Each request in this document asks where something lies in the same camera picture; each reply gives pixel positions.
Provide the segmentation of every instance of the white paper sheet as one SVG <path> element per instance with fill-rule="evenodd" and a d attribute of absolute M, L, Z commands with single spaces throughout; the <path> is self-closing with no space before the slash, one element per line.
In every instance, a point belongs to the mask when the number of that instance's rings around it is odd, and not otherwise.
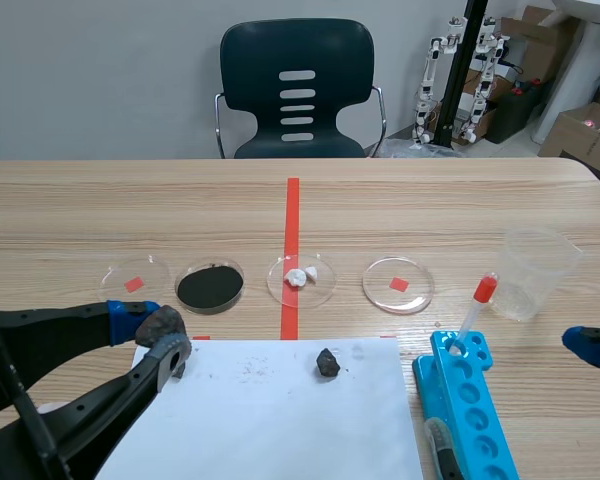
<path fill-rule="evenodd" d="M 99 480 L 422 480 L 396 339 L 192 343 Z"/>

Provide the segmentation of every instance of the blue test tube rack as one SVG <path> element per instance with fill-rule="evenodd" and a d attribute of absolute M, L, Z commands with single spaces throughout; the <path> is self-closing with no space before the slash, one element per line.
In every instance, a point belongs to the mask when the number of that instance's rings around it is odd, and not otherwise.
<path fill-rule="evenodd" d="M 434 332 L 433 355 L 413 361 L 425 420 L 447 424 L 465 480 L 519 480 L 484 378 L 493 366 L 484 335 L 469 332 L 461 355 L 449 352 L 455 338 L 456 332 Z"/>

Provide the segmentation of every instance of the black stone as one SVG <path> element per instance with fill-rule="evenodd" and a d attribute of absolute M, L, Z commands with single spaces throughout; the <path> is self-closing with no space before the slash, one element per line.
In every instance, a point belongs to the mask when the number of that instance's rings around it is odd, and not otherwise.
<path fill-rule="evenodd" d="M 340 371 L 340 365 L 338 365 L 336 357 L 333 356 L 333 353 L 331 353 L 328 348 L 325 348 L 320 352 L 316 362 L 318 363 L 320 375 L 323 377 L 335 377 Z"/>
<path fill-rule="evenodd" d="M 151 348 L 165 335 L 171 333 L 187 334 L 182 316 L 175 308 L 164 305 L 149 315 L 136 330 L 136 344 L 141 347 Z M 183 363 L 173 372 L 176 378 L 182 378 L 184 374 Z"/>

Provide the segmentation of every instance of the black pole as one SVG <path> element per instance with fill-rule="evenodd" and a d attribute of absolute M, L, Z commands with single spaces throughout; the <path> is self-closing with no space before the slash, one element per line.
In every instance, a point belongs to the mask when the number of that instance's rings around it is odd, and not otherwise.
<path fill-rule="evenodd" d="M 467 72 L 473 60 L 473 52 L 476 48 L 476 41 L 482 26 L 484 12 L 487 9 L 488 0 L 469 0 L 464 11 L 464 17 L 467 19 L 467 26 L 464 31 L 462 44 L 453 56 L 451 71 L 447 88 L 444 90 L 442 106 L 440 107 L 440 118 L 436 133 L 433 137 L 433 143 L 443 147 L 451 146 L 451 134 L 453 132 L 453 121 L 456 118 L 460 97 L 464 87 Z"/>

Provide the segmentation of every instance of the plastic cup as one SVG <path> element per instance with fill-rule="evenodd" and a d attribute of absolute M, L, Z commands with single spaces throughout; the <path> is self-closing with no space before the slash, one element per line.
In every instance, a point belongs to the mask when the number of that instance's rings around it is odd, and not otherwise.
<path fill-rule="evenodd" d="M 531 320 L 561 280 L 574 270 L 581 256 L 579 248 L 552 230 L 508 231 L 496 270 L 500 281 L 491 307 L 512 320 Z"/>

